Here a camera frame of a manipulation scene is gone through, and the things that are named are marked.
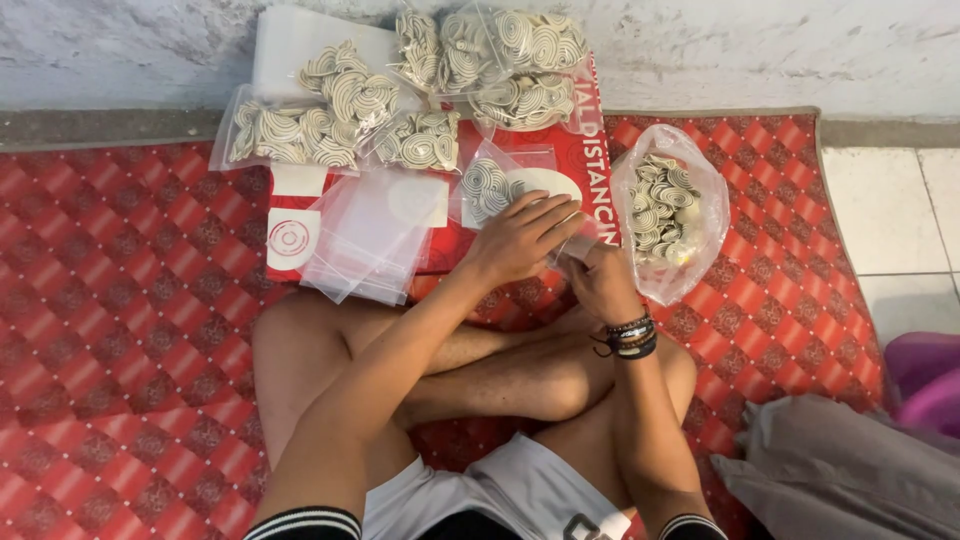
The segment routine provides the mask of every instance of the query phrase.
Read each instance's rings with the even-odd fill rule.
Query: concrete wall
[[[606,110],[960,119],[955,0],[519,2],[585,19]],[[222,107],[250,77],[270,3],[3,0],[0,109]],[[396,0],[298,3],[389,25]]]

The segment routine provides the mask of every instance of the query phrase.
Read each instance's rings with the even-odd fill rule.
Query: gray cloth
[[[745,416],[746,460],[713,466],[774,538],[960,540],[955,455],[820,396],[748,404]]]

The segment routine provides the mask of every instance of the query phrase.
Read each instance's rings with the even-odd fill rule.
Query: stack of plastic bags
[[[337,304],[347,295],[405,303],[426,263],[430,222],[438,211],[445,219],[447,197],[445,182],[397,169],[342,179],[310,207],[321,214],[320,236],[300,284]]]

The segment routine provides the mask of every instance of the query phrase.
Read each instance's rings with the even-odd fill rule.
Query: person
[[[254,383],[273,473],[246,538],[618,540],[637,513],[651,538],[726,538],[681,431],[696,369],[657,336],[619,249],[568,265],[582,308],[549,327],[460,326],[581,226],[579,202],[548,195],[494,217],[406,311],[302,291],[260,317]],[[485,415],[559,423],[463,474],[426,467],[406,434]]]

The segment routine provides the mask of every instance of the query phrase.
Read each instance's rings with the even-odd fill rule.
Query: white shorts
[[[365,540],[414,540],[443,518],[477,510],[524,540],[619,540],[630,526],[599,491],[558,455],[522,434],[462,475],[435,471],[418,457],[367,492]]]

